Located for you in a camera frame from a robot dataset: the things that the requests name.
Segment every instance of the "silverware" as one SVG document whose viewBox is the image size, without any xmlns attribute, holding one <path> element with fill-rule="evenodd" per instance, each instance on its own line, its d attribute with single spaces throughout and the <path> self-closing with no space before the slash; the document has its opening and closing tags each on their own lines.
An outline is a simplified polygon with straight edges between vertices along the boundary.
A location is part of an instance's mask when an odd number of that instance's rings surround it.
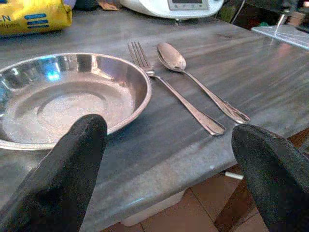
<svg viewBox="0 0 309 232">
<path fill-rule="evenodd" d="M 157 76 L 152 66 L 147 61 L 145 53 L 139 42 L 128 43 L 128 48 L 132 59 L 135 64 L 139 65 L 145 72 L 153 78 L 161 81 L 165 87 L 167 87 L 179 100 L 180 102 L 187 108 L 187 110 L 193 115 L 193 117 L 203 126 L 205 130 L 209 132 L 211 135 L 221 135 L 225 132 L 225 127 L 220 123 L 207 116 L 203 112 L 196 109 L 190 102 L 188 102 L 180 93 L 178 93 L 166 80 L 162 77 Z"/>
<path fill-rule="evenodd" d="M 250 118 L 239 111 L 238 109 L 231 106 L 228 102 L 222 100 L 216 94 L 206 88 L 199 80 L 193 75 L 185 71 L 186 61 L 184 57 L 170 44 L 159 43 L 157 45 L 157 52 L 161 63 L 170 70 L 180 72 L 188 75 L 202 90 L 214 101 L 214 103 L 231 119 L 237 123 L 247 123 Z"/>
</svg>

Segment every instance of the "spoon bowl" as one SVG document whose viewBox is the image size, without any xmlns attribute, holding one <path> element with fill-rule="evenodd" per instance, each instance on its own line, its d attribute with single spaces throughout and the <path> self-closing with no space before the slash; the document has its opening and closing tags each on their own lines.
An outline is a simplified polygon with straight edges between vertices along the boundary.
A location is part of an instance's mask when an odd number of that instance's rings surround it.
<svg viewBox="0 0 309 232">
<path fill-rule="evenodd" d="M 168 69 L 182 73 L 187 65 L 184 57 L 172 45 L 159 43 L 157 46 L 158 57 Z"/>
</svg>

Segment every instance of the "bowl rim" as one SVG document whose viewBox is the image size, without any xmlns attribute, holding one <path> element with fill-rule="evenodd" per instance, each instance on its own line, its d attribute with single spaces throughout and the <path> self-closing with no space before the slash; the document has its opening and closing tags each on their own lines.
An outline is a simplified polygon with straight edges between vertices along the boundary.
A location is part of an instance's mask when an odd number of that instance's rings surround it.
<svg viewBox="0 0 309 232">
<path fill-rule="evenodd" d="M 146 108 L 146 106 L 148 105 L 151 96 L 152 96 L 152 92 L 153 92 L 153 88 L 152 88 L 152 84 L 150 81 L 149 76 L 147 75 L 147 73 L 139 66 L 137 66 L 136 64 L 122 59 L 122 58 L 118 58 L 118 57 L 114 57 L 111 55 L 105 55 L 105 54 L 100 54 L 100 53 L 88 53 L 88 52 L 72 52 L 72 53 L 57 53 L 57 54 L 51 54 L 51 55 L 45 55 L 45 56 L 39 56 L 39 57 L 35 57 L 35 58 L 30 58 L 30 59 L 26 59 L 17 63 L 14 63 L 12 65 L 9 65 L 5 68 L 0 69 L 0 76 L 1 73 L 11 69 L 17 65 L 21 65 L 24 63 L 28 63 L 28 62 L 32 62 L 35 60 L 39 60 L 42 58 L 52 58 L 52 57 L 58 57 L 58 56 L 64 56 L 64 55 L 92 55 L 92 56 L 100 56 L 100 57 L 105 57 L 105 58 L 111 58 L 111 59 L 115 59 L 118 61 L 121 61 L 125 64 L 128 64 L 130 66 L 132 66 L 134 69 L 136 69 L 139 73 L 142 74 L 142 77 L 144 78 L 145 82 L 146 82 L 146 95 L 144 100 L 142 101 L 142 103 L 139 105 L 139 107 L 127 118 L 125 118 L 124 120 L 122 120 L 121 122 L 117 123 L 116 125 L 114 125 L 113 127 L 111 127 L 110 129 L 107 129 L 107 134 L 112 134 L 118 130 L 120 130 L 121 128 L 125 127 L 126 125 L 128 125 L 129 123 L 131 123 L 132 121 L 134 121 L 141 113 L 142 111 Z M 54 146 L 57 143 L 44 143 L 44 144 L 28 144 L 28 143 L 16 143 L 16 142 L 9 142 L 6 140 L 2 140 L 0 139 L 0 148 L 4 148 L 4 149 L 8 149 L 8 150 L 51 150 L 54 148 Z"/>
</svg>

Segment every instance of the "fork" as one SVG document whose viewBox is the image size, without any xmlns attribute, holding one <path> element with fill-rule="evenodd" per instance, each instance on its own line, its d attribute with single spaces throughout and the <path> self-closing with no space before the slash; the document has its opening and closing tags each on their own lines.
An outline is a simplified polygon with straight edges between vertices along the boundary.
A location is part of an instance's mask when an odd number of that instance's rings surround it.
<svg viewBox="0 0 309 232">
<path fill-rule="evenodd" d="M 203 112 L 196 109 L 190 102 L 188 102 L 179 92 L 177 92 L 166 80 L 157 76 L 152 66 L 147 61 L 143 48 L 140 42 L 132 42 L 127 44 L 132 59 L 136 65 L 139 65 L 149 77 L 155 78 L 161 81 L 166 88 L 168 88 L 178 100 L 187 108 L 187 110 L 193 115 L 193 117 L 202 125 L 202 127 L 208 131 L 211 135 L 221 135 L 225 132 L 225 127 L 219 122 L 215 121 L 211 117 L 207 116 Z"/>
</svg>

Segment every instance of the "spoon handle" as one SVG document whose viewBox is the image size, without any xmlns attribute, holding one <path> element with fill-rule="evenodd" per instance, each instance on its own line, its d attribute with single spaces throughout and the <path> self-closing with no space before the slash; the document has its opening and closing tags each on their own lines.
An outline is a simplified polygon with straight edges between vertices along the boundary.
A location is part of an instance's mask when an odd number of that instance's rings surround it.
<svg viewBox="0 0 309 232">
<path fill-rule="evenodd" d="M 202 90 L 205 91 L 205 93 L 216 103 L 216 105 L 225 113 L 227 116 L 229 116 L 231 119 L 233 119 L 237 123 L 247 123 L 250 121 L 250 118 L 239 111 L 238 109 L 231 106 L 228 102 L 222 100 L 220 97 L 215 95 L 213 92 L 211 92 L 208 88 L 206 88 L 202 83 L 200 83 L 199 80 L 197 80 L 193 75 L 190 73 L 183 71 L 184 74 L 188 75 L 195 83 L 198 84 L 202 88 Z"/>
</svg>

